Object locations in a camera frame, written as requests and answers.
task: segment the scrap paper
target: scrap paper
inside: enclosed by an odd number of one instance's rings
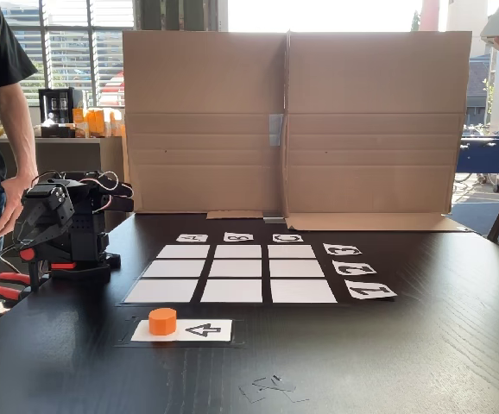
[[[239,386],[238,388],[240,388],[240,392],[250,401],[251,404],[265,399],[267,394],[267,388],[254,386],[253,384]]]
[[[324,278],[316,260],[270,260],[271,278]]]
[[[201,243],[207,242],[207,235],[180,235],[177,242]]]
[[[333,254],[335,256],[346,256],[350,254],[362,254],[361,251],[355,246],[343,246],[338,244],[326,244],[325,250],[328,254]]]
[[[261,246],[253,244],[219,244],[215,250],[216,259],[261,259]]]
[[[336,298],[325,279],[271,279],[276,304],[335,304]]]
[[[149,321],[136,326],[134,342],[229,342],[232,334],[231,319],[177,319],[177,330],[171,335],[152,335]]]
[[[245,233],[224,233],[225,242],[247,242],[253,240],[253,235]]]
[[[208,279],[202,302],[261,303],[260,279]]]
[[[270,259],[314,259],[315,253],[311,246],[303,245],[268,245],[268,257]]]
[[[197,279],[139,280],[125,302],[130,304],[190,302],[197,284]]]
[[[376,271],[366,263],[344,263],[342,261],[332,261],[338,274],[344,276],[360,276],[362,274],[373,274]]]
[[[208,244],[188,246],[169,244],[157,255],[158,259],[205,259],[209,252]]]
[[[205,260],[154,260],[143,278],[198,278]]]
[[[357,299],[389,298],[397,296],[394,291],[380,283],[351,282],[346,280],[345,284],[347,285],[351,296]]]
[[[300,235],[273,235],[273,242],[290,243],[296,241],[303,242],[303,237]]]
[[[261,278],[260,260],[214,260],[210,278]]]

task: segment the cardboard panel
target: cardboard panel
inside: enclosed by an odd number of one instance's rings
[[[284,34],[124,34],[137,212],[281,208],[269,116],[284,111],[285,47]]]
[[[470,32],[290,34],[291,114],[461,113]]]
[[[128,113],[274,114],[285,34],[124,31]]]
[[[450,166],[292,166],[293,213],[428,213],[447,206]]]
[[[451,207],[470,42],[469,33],[290,34],[281,158],[284,212],[297,229],[452,227],[440,213]],[[392,213],[401,215],[376,216]]]
[[[143,212],[278,211],[280,174],[261,166],[138,167]]]
[[[316,231],[463,231],[462,224],[439,214],[293,214],[286,224]]]

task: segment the table surface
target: table surface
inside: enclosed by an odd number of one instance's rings
[[[111,233],[123,266],[108,285],[51,280],[2,317],[0,414],[499,414],[499,247],[472,233],[301,233],[339,304],[177,304],[179,318],[236,320],[241,345],[122,346],[152,307],[121,301],[157,253],[179,234],[221,244],[225,231],[262,245],[287,233],[263,220],[137,215]],[[398,296],[352,298],[323,242],[357,246],[378,272],[362,278]],[[238,390],[272,374],[310,400],[269,392],[251,404]]]

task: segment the printed arrow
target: printed arrow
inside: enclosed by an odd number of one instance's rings
[[[193,328],[186,328],[186,332],[190,332],[191,334],[204,337],[207,337],[207,334],[212,332],[218,334],[220,331],[221,331],[220,328],[212,328],[212,325],[210,323],[194,326]]]

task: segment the orange cylinder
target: orange cylinder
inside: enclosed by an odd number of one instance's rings
[[[177,311],[160,308],[149,312],[149,332],[152,335],[171,335],[177,330]]]

